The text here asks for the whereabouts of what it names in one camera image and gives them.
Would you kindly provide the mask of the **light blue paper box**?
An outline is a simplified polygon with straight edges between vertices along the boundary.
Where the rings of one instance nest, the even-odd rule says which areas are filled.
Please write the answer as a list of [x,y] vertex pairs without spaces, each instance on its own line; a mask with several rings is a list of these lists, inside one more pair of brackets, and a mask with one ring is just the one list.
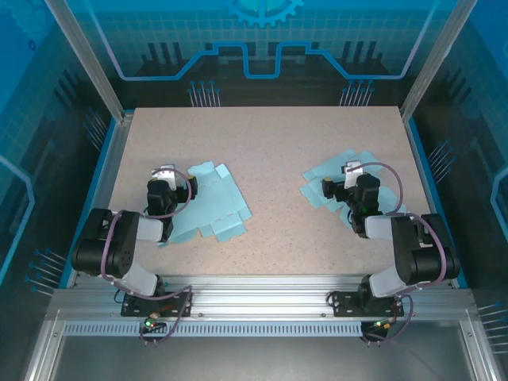
[[227,241],[246,232],[244,222],[252,214],[229,169],[207,161],[187,169],[197,179],[198,194],[173,217],[169,241],[182,244],[200,233]]
[[[345,175],[341,172],[341,167],[349,161],[360,161],[361,164],[369,162],[378,162],[371,152],[362,151],[356,153],[354,149],[348,149],[343,151],[341,154],[334,156],[333,158],[326,160],[324,163],[306,171],[302,174],[307,184],[300,187],[300,192],[309,201],[310,205],[318,209],[325,206],[330,212],[339,212],[343,225],[348,229],[352,229],[352,217],[349,215],[349,208],[345,202],[338,202],[335,198],[327,199],[323,195],[321,181],[328,177],[334,182],[340,182],[345,180]],[[396,195],[390,187],[386,187],[383,184],[383,176],[379,173],[382,169],[380,166],[368,166],[362,168],[364,172],[367,172],[377,177],[382,183],[379,188],[379,209],[385,214],[386,212],[393,211],[395,207],[401,203],[399,201],[399,195]],[[397,210],[398,213],[407,212],[406,205],[401,203],[400,208]]]

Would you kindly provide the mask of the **aluminium frame post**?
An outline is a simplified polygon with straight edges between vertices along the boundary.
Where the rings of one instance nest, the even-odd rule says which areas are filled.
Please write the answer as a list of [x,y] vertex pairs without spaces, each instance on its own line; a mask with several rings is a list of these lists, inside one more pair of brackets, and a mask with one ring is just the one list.
[[404,125],[409,124],[410,118],[413,116],[430,83],[448,56],[477,2],[478,0],[457,0],[453,11],[450,13],[448,20],[444,24],[439,37],[402,104],[401,118]]
[[103,100],[112,118],[119,124],[129,121],[106,73],[103,71],[75,15],[66,0],[44,0],[56,23],[67,39],[73,52],[83,66],[95,90]]

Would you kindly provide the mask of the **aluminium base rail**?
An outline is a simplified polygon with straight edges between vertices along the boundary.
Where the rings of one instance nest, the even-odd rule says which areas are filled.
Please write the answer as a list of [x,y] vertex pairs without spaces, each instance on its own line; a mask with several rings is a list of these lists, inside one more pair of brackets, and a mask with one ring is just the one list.
[[[333,317],[325,297],[330,291],[356,291],[358,275],[174,275],[170,290],[191,286],[195,321],[314,321]],[[106,281],[78,275],[75,286],[54,291],[46,319],[117,320],[120,306]],[[411,294],[417,321],[461,321],[479,316],[473,293],[449,283]]]

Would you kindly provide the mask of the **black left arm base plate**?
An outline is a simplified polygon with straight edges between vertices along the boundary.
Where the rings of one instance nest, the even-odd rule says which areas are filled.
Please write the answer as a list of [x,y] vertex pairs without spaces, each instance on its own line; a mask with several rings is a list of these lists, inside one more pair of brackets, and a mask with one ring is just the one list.
[[121,316],[129,318],[147,318],[152,313],[158,313],[162,318],[177,318],[183,308],[182,316],[191,315],[193,294],[183,292],[162,301],[149,301],[131,295],[125,295],[121,308]]

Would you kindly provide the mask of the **grey metal shelf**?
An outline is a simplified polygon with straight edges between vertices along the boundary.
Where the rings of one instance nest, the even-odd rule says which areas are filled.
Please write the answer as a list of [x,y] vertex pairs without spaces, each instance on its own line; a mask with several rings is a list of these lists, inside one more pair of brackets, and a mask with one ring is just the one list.
[[43,325],[21,381],[508,381],[477,321],[416,322],[398,339],[75,336]]

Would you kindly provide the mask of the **blue table side panel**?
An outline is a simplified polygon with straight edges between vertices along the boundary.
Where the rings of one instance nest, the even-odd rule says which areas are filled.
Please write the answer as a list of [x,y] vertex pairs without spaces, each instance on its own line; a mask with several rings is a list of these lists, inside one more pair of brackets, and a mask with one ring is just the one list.
[[415,163],[417,165],[418,173],[421,179],[421,184],[424,189],[425,198],[428,203],[429,210],[432,213],[439,214],[443,218],[444,225],[448,231],[448,235],[450,236],[452,242],[452,247],[456,248],[455,241],[453,240],[452,233],[450,231],[448,221],[445,216],[445,211],[443,209],[441,199],[437,191],[437,186],[431,173],[429,161],[427,159],[423,143],[421,142],[421,137],[418,132],[418,128],[412,117],[410,117],[410,119],[405,123],[405,130],[414,155]]
[[116,129],[117,129],[117,122],[114,119],[111,119],[111,122],[108,127],[108,131],[106,133],[106,138],[105,138],[103,146],[102,146],[102,150],[100,151],[100,154],[98,157],[98,162],[97,162],[96,167],[94,169],[94,174],[93,174],[93,177],[92,177],[92,180],[90,182],[90,186],[89,186],[89,189],[87,192],[87,197],[86,197],[85,202],[83,204],[83,210],[82,210],[82,213],[80,214],[79,221],[76,226],[75,235],[73,236],[73,239],[71,242],[69,255],[68,255],[67,261],[63,267],[63,273],[60,276],[60,281],[57,286],[58,289],[68,288],[68,284],[71,279],[71,273],[73,272],[73,269],[71,266],[71,254],[77,244],[79,235],[83,230],[83,227],[84,227],[85,222],[87,220],[87,216],[90,213],[90,210],[94,206],[94,200],[98,194],[99,180],[101,178],[104,167],[106,166],[106,160],[107,160],[107,156],[108,156],[108,153],[110,150],[111,141],[114,138]]

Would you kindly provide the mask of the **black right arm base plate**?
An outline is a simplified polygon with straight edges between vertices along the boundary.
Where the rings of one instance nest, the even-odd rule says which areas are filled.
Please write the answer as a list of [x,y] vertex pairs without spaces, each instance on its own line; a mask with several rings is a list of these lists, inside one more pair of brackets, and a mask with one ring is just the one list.
[[402,303],[394,298],[362,297],[358,292],[332,291],[325,298],[335,318],[399,318],[404,316]]

